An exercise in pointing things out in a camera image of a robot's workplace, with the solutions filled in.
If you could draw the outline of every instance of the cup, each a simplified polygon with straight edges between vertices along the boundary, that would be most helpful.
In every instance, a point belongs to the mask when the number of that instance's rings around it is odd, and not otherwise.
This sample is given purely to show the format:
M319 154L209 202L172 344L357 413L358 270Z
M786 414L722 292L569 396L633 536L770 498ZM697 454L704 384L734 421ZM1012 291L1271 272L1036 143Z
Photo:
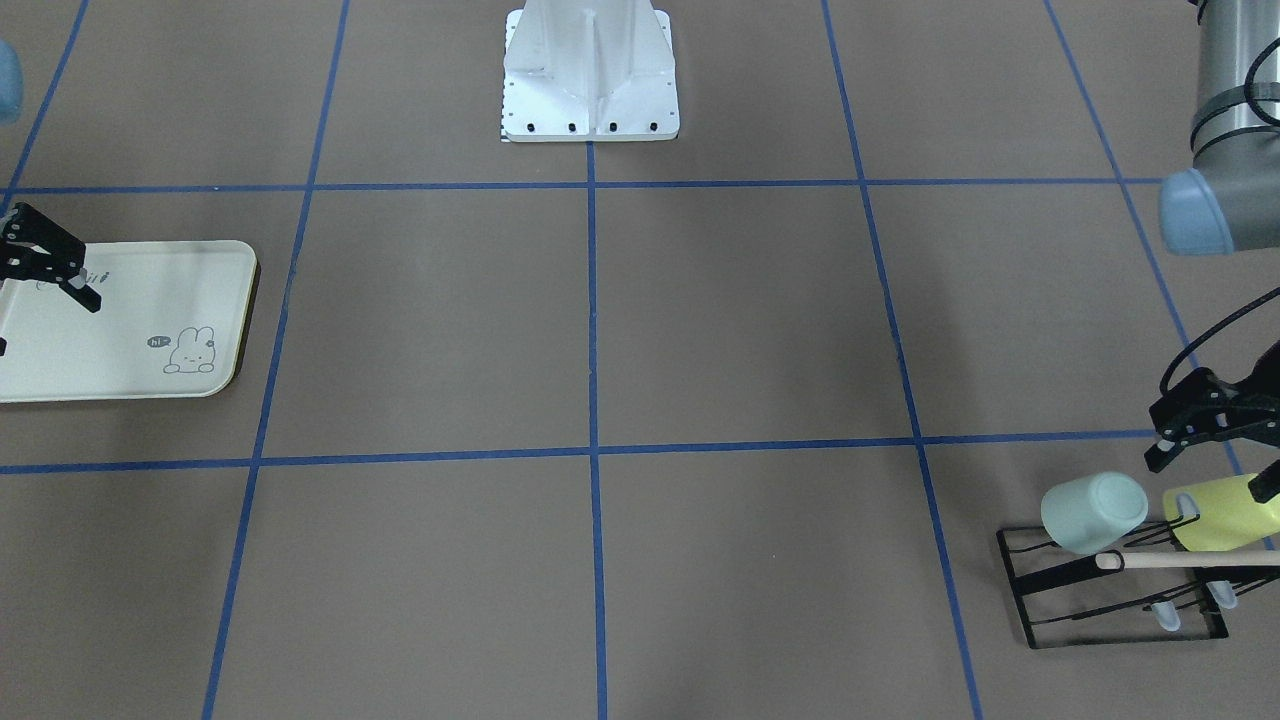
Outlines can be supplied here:
M1053 542L1093 555L1147 519L1147 493L1123 473L1098 473L1051 488L1041 500L1041 521Z

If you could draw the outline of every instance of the light blue cup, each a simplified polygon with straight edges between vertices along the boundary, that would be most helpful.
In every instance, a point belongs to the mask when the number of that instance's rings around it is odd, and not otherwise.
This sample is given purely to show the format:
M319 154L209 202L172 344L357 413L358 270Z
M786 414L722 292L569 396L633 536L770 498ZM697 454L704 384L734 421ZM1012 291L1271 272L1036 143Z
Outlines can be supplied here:
M1147 493L1123 473L1098 473L1055 486L1041 500L1041 521L1053 542L1093 555L1147 519Z
M0 126L18 119L22 111L22 65L18 54L0 40Z

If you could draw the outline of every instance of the gray surface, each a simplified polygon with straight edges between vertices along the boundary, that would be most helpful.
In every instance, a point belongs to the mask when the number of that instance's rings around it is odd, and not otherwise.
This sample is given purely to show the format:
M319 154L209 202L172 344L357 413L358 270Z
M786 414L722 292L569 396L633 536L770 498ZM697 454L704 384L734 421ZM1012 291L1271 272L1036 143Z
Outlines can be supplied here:
M319 181L585 184L581 146L497 141L517 4L352 1ZM20 178L146 186L17 197L90 241L242 240L262 274L221 393L0 407L0 717L198 716L247 477L216 719L582 720L604 689L616 719L974 715L910 445L659 445L911 438L860 190L758 187L856 174L819 0L659 3L682 135L596 149L600 181L756 184L595 193L598 559L585 187L314 192L246 468L340 3L260 5L90 3ZM1120 169L1185 167L1194 9L1052 6ZM0 4L29 83L3 181L77 8ZM1111 177L1044 3L831 10L869 177ZM169 183L291 190L152 187ZM986 434L1144 428L1179 346L1161 281L1194 336L1280 275L1280 251L1169 256L1156 186L1128 190L1160 279L1115 183L870 188L920 428L974 443L928 446L928 480L991 720L1265 717L1280 700L1275 588L1216 644L1037 653L1011 620L995 530L1033 521L1048 487L1119 469L1156 498L1233 471L1216 447L1155 477L1142 439ZM1275 313L1201 359L1239 379ZM529 448L580 456L495 457ZM474 459L430 455L456 451ZM436 461L369 456L396 452ZM92 465L189 460L234 468ZM31 474L68 462L90 465Z
M271 469L219 717L586 717L581 459Z
M0 482L0 716L191 717L242 470Z

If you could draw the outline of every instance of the white mounting bracket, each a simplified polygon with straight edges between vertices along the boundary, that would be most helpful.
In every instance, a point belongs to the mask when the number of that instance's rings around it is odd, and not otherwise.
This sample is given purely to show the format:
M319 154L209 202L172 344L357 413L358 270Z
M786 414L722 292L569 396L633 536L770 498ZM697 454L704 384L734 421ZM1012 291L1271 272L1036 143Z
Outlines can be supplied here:
M507 15L502 140L672 140L671 18L649 0L529 0Z

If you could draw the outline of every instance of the white rod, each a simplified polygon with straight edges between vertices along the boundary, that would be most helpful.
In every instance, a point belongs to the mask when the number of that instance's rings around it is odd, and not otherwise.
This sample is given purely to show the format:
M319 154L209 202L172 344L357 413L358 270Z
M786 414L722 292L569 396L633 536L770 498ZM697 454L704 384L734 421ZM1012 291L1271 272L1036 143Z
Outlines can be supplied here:
M1280 552L1271 550L1254 551L1212 551L1212 552L1100 552L1093 556L1101 570L1120 568L1239 568L1239 566L1280 566Z

